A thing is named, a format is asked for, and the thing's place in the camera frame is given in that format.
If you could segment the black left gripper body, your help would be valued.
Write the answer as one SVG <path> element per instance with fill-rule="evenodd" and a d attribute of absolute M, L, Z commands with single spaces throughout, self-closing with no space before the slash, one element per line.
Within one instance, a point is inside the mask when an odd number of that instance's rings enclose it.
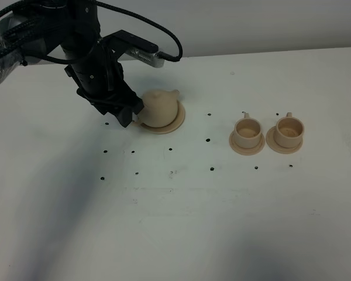
<path fill-rule="evenodd" d="M 132 108 L 136 93 L 124 81 L 122 65 L 102 39 L 88 31 L 73 32 L 61 44 L 66 58 L 77 59 L 93 49 L 83 60 L 68 65 L 65 71 L 77 83 L 80 97 L 102 115 L 116 116 L 119 107 Z"/>

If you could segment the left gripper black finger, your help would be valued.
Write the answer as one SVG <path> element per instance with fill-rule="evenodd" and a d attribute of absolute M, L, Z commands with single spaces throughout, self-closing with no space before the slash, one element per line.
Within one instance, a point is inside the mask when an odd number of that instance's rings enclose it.
<path fill-rule="evenodd" d="M 131 107 L 119 107 L 116 118 L 122 127 L 128 127 L 133 122 L 133 111 Z"/>
<path fill-rule="evenodd" d="M 144 109 L 144 104 L 143 104 L 143 101 L 141 98 L 135 98 L 134 102 L 133 102 L 133 105 L 132 105 L 132 112 L 135 114 L 135 115 L 138 115 L 141 110 Z"/>

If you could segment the black and grey left robot arm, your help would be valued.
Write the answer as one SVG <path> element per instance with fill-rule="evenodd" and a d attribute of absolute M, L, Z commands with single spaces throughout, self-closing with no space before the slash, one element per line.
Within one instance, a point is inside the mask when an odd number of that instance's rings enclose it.
<path fill-rule="evenodd" d="M 143 108 L 124 81 L 118 58 L 133 46 L 128 34 L 101 37 L 93 1 L 17 1 L 0 11 L 0 84 L 18 65 L 65 65 L 77 94 L 123 127 Z"/>

